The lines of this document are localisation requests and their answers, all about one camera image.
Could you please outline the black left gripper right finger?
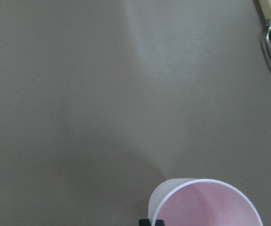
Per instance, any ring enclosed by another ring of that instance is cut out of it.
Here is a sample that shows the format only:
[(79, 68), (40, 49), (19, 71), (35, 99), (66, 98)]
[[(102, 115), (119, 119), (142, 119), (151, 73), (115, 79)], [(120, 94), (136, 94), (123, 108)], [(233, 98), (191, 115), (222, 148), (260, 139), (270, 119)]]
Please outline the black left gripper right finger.
[(164, 226), (164, 221), (162, 219), (157, 219), (154, 226)]

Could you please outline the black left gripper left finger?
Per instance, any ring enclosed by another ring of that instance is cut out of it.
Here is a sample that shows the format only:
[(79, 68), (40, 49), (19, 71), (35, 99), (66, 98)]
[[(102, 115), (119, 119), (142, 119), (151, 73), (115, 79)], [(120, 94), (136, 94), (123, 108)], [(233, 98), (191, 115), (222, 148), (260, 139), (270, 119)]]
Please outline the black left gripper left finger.
[(150, 226), (150, 220), (149, 219), (140, 219), (139, 226)]

